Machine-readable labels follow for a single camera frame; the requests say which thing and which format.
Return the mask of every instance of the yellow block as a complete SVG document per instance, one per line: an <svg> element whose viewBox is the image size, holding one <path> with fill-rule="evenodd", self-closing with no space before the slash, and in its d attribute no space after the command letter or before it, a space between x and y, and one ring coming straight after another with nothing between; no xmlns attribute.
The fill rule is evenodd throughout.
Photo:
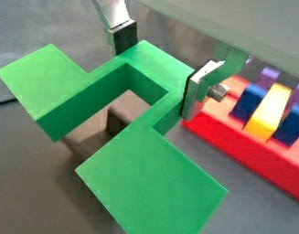
<svg viewBox="0 0 299 234"><path fill-rule="evenodd" d="M245 130L265 141L279 126L290 95L291 89L275 83L245 126Z"/></svg>

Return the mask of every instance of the white panel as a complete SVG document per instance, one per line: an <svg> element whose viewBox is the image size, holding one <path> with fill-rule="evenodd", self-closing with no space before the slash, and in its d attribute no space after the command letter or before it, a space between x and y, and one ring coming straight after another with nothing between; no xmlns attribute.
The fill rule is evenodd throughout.
<svg viewBox="0 0 299 234"><path fill-rule="evenodd" d="M299 77L299 0L136 1Z"/></svg>

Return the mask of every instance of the metal bracket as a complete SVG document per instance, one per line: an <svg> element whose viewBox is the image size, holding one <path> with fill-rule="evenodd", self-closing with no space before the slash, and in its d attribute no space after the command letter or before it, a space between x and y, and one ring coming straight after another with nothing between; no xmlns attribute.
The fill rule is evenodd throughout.
<svg viewBox="0 0 299 234"><path fill-rule="evenodd" d="M182 118L186 121L190 121L201 111L207 97L222 101L229 92L229 87L222 85L221 82L241 71L249 54L219 42L215 57L225 61L209 61L187 78L180 109Z"/></svg>
<svg viewBox="0 0 299 234"><path fill-rule="evenodd" d="M136 22L130 18L123 0L92 0L107 31L114 56L138 43Z"/></svg>

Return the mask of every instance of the green l-shaped block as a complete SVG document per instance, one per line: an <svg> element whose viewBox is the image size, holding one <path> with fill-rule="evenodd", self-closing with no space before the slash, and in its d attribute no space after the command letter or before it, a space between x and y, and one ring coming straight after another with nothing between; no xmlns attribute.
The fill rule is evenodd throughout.
<svg viewBox="0 0 299 234"><path fill-rule="evenodd" d="M180 118L191 73L146 41L91 73L54 45L0 69L54 141L127 90L151 105L76 169L130 234L197 234L227 193L163 137Z"/></svg>

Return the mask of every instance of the red base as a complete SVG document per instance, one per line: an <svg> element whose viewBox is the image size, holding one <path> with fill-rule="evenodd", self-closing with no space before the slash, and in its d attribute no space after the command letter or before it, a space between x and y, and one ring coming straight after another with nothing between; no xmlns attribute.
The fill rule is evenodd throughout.
<svg viewBox="0 0 299 234"><path fill-rule="evenodd" d="M241 83L243 90L247 81L239 77L231 80ZM223 102L209 100L193 121L183 122L183 126L299 200L299 139L287 148L275 140L265 143L245 132L243 123L229 116L238 97L239 89L235 92L231 88L231 95Z"/></svg>

